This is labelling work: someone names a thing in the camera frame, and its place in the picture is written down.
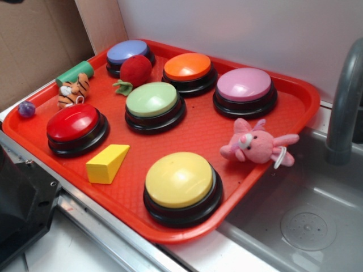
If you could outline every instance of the pink plush bunny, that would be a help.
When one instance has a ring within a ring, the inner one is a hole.
[[[269,159],[275,162],[275,169],[280,164],[292,166],[294,157],[286,151],[285,145],[292,145],[299,140],[297,134],[287,134],[274,138],[263,127],[265,119],[257,122],[254,128],[244,119],[234,122],[234,135],[227,146],[220,149],[221,155],[228,160],[254,163],[266,163]]]

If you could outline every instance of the tiger toy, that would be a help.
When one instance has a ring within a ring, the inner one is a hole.
[[[83,103],[89,91],[88,76],[85,73],[78,74],[75,83],[67,81],[59,88],[58,107],[63,109],[74,104]]]

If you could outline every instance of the sink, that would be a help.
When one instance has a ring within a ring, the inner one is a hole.
[[[305,128],[288,147],[294,166],[271,166],[218,231],[280,271],[361,271],[363,148],[334,166],[325,141]]]

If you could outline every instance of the yellow wooden block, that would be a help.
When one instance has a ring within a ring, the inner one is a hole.
[[[86,163],[90,183],[111,184],[130,146],[111,144]]]

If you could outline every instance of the small purple ball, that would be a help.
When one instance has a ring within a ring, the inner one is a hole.
[[[21,102],[18,106],[18,112],[25,118],[30,118],[35,114],[35,105],[29,101]]]

